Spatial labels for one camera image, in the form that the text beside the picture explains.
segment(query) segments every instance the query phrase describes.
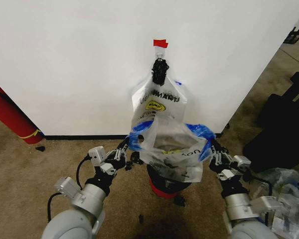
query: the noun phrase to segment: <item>fire extinguisher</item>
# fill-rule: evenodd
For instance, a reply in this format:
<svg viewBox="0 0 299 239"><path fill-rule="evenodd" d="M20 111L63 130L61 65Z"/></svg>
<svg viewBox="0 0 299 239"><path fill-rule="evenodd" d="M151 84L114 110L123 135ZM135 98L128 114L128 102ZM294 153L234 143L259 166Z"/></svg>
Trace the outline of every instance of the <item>fire extinguisher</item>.
<svg viewBox="0 0 299 239"><path fill-rule="evenodd" d="M43 139L41 131L0 88L0 121L29 144Z"/></svg>

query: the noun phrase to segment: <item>plastic packaging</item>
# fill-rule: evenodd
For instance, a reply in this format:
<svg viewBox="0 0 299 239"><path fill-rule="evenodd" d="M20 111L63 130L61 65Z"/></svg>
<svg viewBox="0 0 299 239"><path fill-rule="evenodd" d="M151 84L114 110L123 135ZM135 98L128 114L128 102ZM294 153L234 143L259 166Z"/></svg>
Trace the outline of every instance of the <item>plastic packaging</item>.
<svg viewBox="0 0 299 239"><path fill-rule="evenodd" d="M168 65L160 58L164 56L164 48L156 46L155 51L157 60L152 76L133 91L129 147L139 151L140 159L164 178L200 182L202 161L210 153L214 133L204 125L182 122L186 95L181 83L165 76Z"/></svg>
<svg viewBox="0 0 299 239"><path fill-rule="evenodd" d="M272 223L272 231L286 239L299 239L299 173L294 170L275 168L258 174L273 185L273 195L281 203ZM268 187L261 184L253 198L266 196Z"/></svg>

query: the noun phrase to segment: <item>beige carpet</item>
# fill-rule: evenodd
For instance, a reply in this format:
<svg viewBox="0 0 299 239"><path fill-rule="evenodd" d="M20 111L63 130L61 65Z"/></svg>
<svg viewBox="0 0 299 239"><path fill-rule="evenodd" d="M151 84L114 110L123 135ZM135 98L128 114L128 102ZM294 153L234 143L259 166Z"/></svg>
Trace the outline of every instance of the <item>beige carpet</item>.
<svg viewBox="0 0 299 239"><path fill-rule="evenodd" d="M267 97L282 94L291 84L289 78L299 71L299 43L282 49L230 120L230 129L224 130L219 139L232 154L241 154L242 147L261 131L254 121ZM46 204L54 193L54 183L61 176L75 178L77 164L88 149L103 145L111 150L119 142L44 140L28 145L0 122L0 239L40 238L47 224ZM35 150L41 145L46 147L44 152ZM186 199L185 208L154 195L144 165L119 171L105 200L106 219L98 238L226 238L220 185L208 165L204 166L202 182L181 193ZM87 162L81 169L81 182L92 175L92 166ZM68 207L65 198L54 198L52 216ZM142 225L139 214L144 216Z"/></svg>

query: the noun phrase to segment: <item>plastic bag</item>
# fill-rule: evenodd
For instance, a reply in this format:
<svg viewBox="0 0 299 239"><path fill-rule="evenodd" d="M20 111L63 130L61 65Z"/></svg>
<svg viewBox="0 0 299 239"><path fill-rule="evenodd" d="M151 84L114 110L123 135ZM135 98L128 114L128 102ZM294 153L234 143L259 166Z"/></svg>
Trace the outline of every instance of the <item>plastic bag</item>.
<svg viewBox="0 0 299 239"><path fill-rule="evenodd" d="M279 194L291 194L299 198L299 173L295 170L274 168L266 170L258 177L266 179L273 185L273 196L278 197ZM262 184L258 187L257 191L253 194L253 198L268 195L267 184Z"/></svg>
<svg viewBox="0 0 299 239"><path fill-rule="evenodd" d="M299 239L299 198L280 194L282 207L275 212L272 231L286 239Z"/></svg>
<svg viewBox="0 0 299 239"><path fill-rule="evenodd" d="M139 143L139 135L144 141ZM202 161L210 155L214 134L206 126L180 123L156 115L130 133L129 148L140 152L140 159L150 164L160 176L178 182L200 182Z"/></svg>
<svg viewBox="0 0 299 239"><path fill-rule="evenodd" d="M269 169L258 174L273 185L273 195L281 202L275 211L272 231L286 239L299 239L299 173L284 168ZM267 184L261 184L253 198L268 195Z"/></svg>
<svg viewBox="0 0 299 239"><path fill-rule="evenodd" d="M133 91L129 148L139 151L140 159L166 179L200 182L202 161L210 153L214 133L204 125L182 122L187 98L181 83L166 75L168 66L161 59L166 41L162 45L155 49L152 76Z"/></svg>
<svg viewBox="0 0 299 239"><path fill-rule="evenodd" d="M172 117L182 122L187 98L181 89L181 83L176 83L166 76L164 85L152 81L152 76L141 82L132 95L133 119L132 127L141 122L153 120L159 113L162 117Z"/></svg>

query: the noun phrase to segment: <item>gray robot arm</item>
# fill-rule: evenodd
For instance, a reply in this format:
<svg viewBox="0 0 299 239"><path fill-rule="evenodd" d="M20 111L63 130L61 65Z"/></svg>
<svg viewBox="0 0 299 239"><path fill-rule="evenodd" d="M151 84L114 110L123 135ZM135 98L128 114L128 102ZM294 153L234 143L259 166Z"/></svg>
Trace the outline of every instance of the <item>gray robot arm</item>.
<svg viewBox="0 0 299 239"><path fill-rule="evenodd" d="M209 168L217 173L223 191L226 209L223 219L231 239L277 239L263 223L260 214L280 207L275 197L262 196L250 200L248 191L240 183L243 174L248 173L250 160L244 156L231 157L214 142L213 156Z"/></svg>
<svg viewBox="0 0 299 239"><path fill-rule="evenodd" d="M81 190L70 177L62 177L55 189L67 197L73 209L55 216L46 226L41 239L92 239L102 225L105 212L103 201L110 192L110 185L117 170L125 166L129 138L117 149L105 154L102 146L89 150L95 176L86 181Z"/></svg>

